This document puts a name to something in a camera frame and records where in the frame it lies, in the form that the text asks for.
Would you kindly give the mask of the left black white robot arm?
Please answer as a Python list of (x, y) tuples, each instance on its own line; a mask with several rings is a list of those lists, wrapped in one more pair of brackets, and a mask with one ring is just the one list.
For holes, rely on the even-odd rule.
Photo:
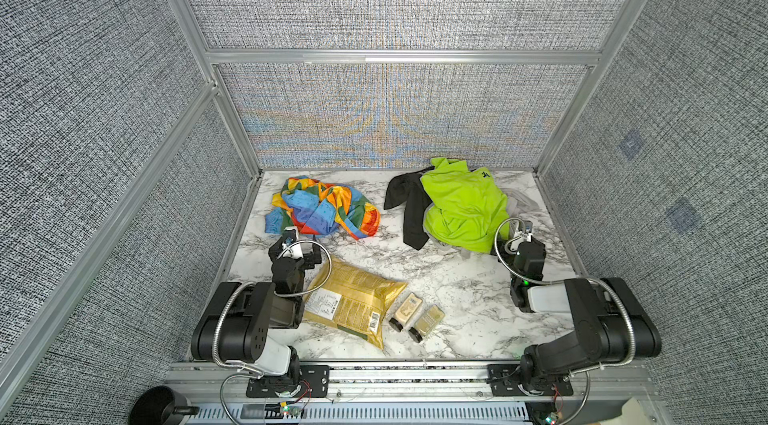
[(218, 285), (192, 333), (190, 352), (196, 361), (244, 373), (249, 397), (294, 397), (308, 388), (298, 352), (270, 332), (299, 327), (314, 292), (305, 286), (306, 273), (331, 265), (332, 258), (320, 243), (289, 234), (271, 246), (269, 258), (269, 281)]

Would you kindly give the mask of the rainbow coloured cloth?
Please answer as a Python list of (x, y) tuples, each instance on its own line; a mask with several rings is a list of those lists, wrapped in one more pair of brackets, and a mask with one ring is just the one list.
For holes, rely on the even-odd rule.
[(380, 226), (380, 211), (360, 191), (309, 177), (288, 178), (271, 204), (265, 231), (272, 235), (295, 227), (302, 235), (322, 237), (343, 230), (361, 240), (375, 236)]

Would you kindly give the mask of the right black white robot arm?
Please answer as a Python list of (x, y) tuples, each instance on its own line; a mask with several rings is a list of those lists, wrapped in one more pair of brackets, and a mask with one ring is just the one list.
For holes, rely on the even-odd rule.
[(576, 372), (661, 353), (660, 332), (624, 280), (571, 278), (545, 285), (546, 247), (534, 238), (503, 245), (500, 259), (512, 269), (510, 295), (521, 312), (566, 314), (574, 326), (560, 338), (527, 347), (507, 383), (528, 394), (545, 393)]

